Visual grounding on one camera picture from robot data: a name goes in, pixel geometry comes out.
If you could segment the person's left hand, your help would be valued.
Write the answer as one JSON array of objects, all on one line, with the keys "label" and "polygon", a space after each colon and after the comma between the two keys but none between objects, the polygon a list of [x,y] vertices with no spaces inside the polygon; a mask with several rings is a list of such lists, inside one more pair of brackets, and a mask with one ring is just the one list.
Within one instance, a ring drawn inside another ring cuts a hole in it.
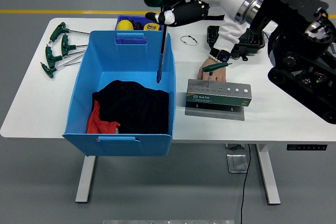
[{"label": "person's left hand", "polygon": [[[203,68],[209,65],[213,65],[215,63],[216,62],[212,60],[211,58],[207,58],[199,68],[197,79],[208,81],[210,75],[208,72],[204,72]],[[220,69],[215,70],[213,72],[213,75],[211,76],[211,81],[226,82],[226,68],[220,68]]]}]

